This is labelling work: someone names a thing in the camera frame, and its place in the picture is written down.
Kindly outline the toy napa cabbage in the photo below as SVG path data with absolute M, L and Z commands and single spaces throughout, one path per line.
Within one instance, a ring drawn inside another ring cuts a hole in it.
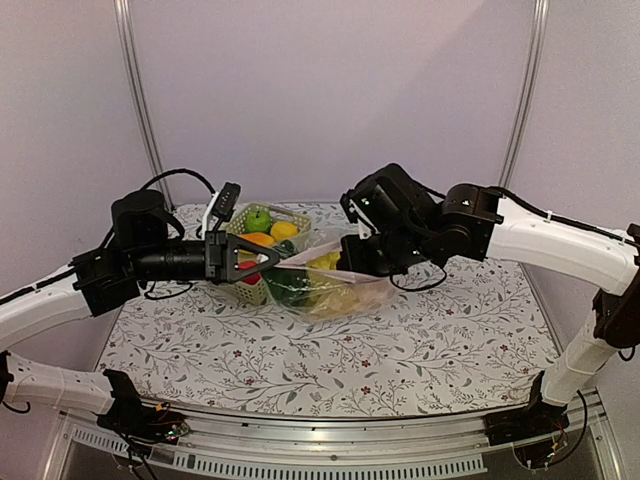
M 395 295 L 389 280 L 347 282 L 329 276 L 339 273 L 338 251 L 321 255 L 306 263 L 306 273 L 311 281 L 311 306 L 305 315 L 313 320 L 329 320 L 352 314 L 376 310 L 387 305 Z

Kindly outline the green toy leaf vegetable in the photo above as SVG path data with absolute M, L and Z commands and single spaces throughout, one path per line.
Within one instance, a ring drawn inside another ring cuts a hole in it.
M 273 300 L 280 305 L 293 309 L 311 306 L 311 281 L 305 270 L 272 268 L 262 277 Z

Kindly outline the clear zip top bag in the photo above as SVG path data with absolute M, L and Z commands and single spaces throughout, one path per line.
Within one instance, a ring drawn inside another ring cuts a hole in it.
M 342 271 L 340 238 L 345 228 L 312 231 L 296 246 L 284 240 L 276 246 L 280 262 L 262 273 L 274 303 L 307 322 L 334 320 L 388 306 L 395 297 L 390 281 Z

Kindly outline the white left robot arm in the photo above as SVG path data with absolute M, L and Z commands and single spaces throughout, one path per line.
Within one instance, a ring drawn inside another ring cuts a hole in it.
M 53 327 L 115 311 L 138 297 L 148 282 L 233 284 L 274 267 L 276 251 L 209 223 L 210 217 L 230 219 L 239 193 L 238 185 L 228 183 L 212 195 L 201 239 L 188 240 L 161 192 L 134 191 L 112 204 L 113 233 L 106 245 L 3 297 L 2 401 L 84 410 L 96 416 L 100 427 L 151 444 L 174 444 L 187 434 L 183 414 L 166 404 L 144 405 L 124 372 L 63 369 L 9 349 Z

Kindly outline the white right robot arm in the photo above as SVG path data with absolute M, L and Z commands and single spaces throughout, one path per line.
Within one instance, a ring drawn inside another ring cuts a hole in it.
M 597 286 L 585 326 L 533 380 L 528 403 L 488 414 L 490 445 L 567 427 L 567 405 L 614 355 L 639 344 L 639 227 L 611 230 L 543 211 L 503 187 L 458 184 L 439 194 L 391 163 L 340 198 L 359 228 L 341 241 L 341 270 L 391 279 L 461 256 L 514 261 Z

